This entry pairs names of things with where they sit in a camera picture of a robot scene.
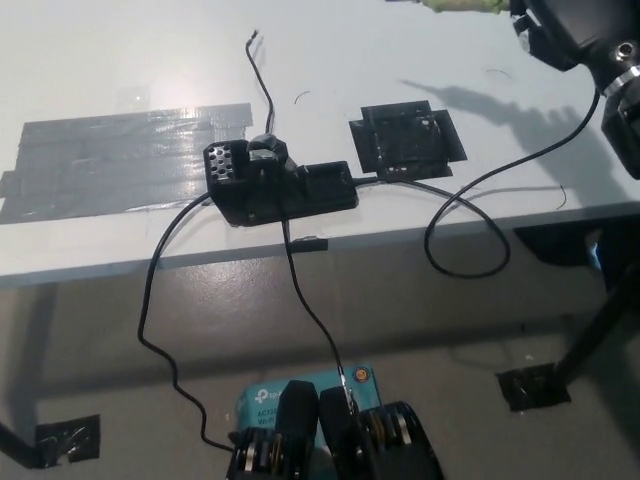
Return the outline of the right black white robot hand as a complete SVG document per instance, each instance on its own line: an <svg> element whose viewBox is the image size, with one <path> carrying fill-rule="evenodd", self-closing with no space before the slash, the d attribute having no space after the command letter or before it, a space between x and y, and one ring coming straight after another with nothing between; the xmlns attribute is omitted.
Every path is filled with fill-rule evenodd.
<svg viewBox="0 0 640 480"><path fill-rule="evenodd" d="M606 97L639 76L637 1L512 1L509 14L532 57L562 72L585 66Z"/></svg>

